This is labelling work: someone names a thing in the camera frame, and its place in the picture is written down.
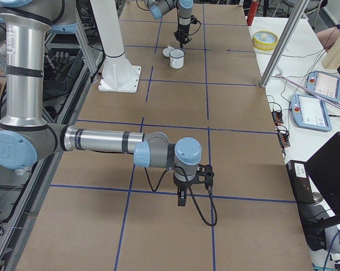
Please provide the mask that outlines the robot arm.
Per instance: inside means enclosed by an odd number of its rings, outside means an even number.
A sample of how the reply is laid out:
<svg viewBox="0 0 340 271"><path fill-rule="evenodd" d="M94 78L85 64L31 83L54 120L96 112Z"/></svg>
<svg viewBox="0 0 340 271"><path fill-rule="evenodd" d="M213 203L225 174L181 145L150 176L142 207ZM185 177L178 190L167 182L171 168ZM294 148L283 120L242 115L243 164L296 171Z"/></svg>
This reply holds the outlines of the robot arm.
<svg viewBox="0 0 340 271"><path fill-rule="evenodd" d="M193 1L186 0L146 0L144 1L155 20L161 19L170 11L177 11L177 30L174 32L175 39L179 42L180 48L191 41L189 34L190 24L192 23Z"/></svg>
<svg viewBox="0 0 340 271"><path fill-rule="evenodd" d="M6 25L7 107L0 120L0 165L21 169L61 151L134 156L136 166L173 171L178 204L200 182L202 148L194 138L171 144L163 133L78 129L49 124L42 115L46 33L76 33L75 1L0 1Z"/></svg>

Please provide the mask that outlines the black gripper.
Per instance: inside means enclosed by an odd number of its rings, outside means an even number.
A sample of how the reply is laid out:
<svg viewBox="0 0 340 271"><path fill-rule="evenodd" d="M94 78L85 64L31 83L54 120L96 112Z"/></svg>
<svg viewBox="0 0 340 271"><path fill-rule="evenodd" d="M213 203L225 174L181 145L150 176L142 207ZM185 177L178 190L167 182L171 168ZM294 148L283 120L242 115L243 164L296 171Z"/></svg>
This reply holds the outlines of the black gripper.
<svg viewBox="0 0 340 271"><path fill-rule="evenodd" d="M180 47L184 46L184 42L190 42L191 37L189 36L190 25L179 24L177 30L174 32L175 39L180 43Z"/></svg>
<svg viewBox="0 0 340 271"><path fill-rule="evenodd" d="M186 206L186 195L188 193L189 185L196 184L199 182L199 177L194 177L191 181L186 182L179 180L176 176L173 177L173 182L177 186L177 205L179 207Z"/></svg>

